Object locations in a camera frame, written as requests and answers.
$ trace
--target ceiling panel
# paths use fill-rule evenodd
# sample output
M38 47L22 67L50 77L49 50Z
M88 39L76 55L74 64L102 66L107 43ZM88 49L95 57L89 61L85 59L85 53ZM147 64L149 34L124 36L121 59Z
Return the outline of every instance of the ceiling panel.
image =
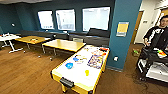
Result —
M52 1L52 0L0 0L0 3L1 4L11 4L11 3L18 3L18 2L37 3L37 2L45 2L45 1Z

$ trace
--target man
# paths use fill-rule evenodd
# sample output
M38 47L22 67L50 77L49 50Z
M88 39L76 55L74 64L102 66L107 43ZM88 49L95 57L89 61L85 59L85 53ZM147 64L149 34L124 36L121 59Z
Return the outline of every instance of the man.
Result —
M164 50L168 42L168 15L160 19L160 25L152 27L144 36L146 48Z

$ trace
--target poster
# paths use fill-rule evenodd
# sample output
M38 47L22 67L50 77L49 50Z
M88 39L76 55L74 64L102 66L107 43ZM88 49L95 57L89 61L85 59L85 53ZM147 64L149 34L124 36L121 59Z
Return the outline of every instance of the poster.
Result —
M116 36L125 37L129 22L119 22Z

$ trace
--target white table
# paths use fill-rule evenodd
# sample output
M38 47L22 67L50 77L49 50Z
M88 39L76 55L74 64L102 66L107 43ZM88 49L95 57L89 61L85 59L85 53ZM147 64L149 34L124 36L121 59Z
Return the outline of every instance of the white table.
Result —
M15 49L14 48L11 40L17 39L17 38L21 38L21 37L13 35L13 34L3 34L3 36L0 36L0 41L4 41L4 43L5 43L5 41L9 41L10 46L12 48L12 51L9 51L9 53L12 53L12 52L16 52L16 51L19 51L19 50L23 49L23 48L21 48L21 49Z
M72 55L70 58L68 58L66 61L64 61L62 64L51 71L53 79L57 82L60 82L60 79L64 77L69 81L74 82L74 86L71 87L72 90L80 94L94 94L101 73L102 71L105 71L106 60L110 51L109 48L107 48L107 52L101 53L101 51L99 50L100 48L101 47L86 45L80 51ZM88 62L93 55L102 55L103 53L106 54L103 56L102 66L100 69L88 66ZM74 58L76 56L80 56L83 59L80 59L81 61L79 62L75 62ZM65 66L67 63L73 63L73 67L71 69L67 69ZM86 70L89 70L88 76L86 76L85 74ZM67 90L67 87L63 84L62 90L63 92L66 92Z

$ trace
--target window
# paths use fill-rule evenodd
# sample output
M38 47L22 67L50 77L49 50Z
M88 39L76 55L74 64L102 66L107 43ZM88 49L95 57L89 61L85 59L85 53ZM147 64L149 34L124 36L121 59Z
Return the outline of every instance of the window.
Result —
M57 10L56 18L59 30L75 31L75 12L71 10Z
M52 11L40 11L38 12L38 17L42 29L54 29Z
M108 29L110 7L83 9L83 31L90 28Z

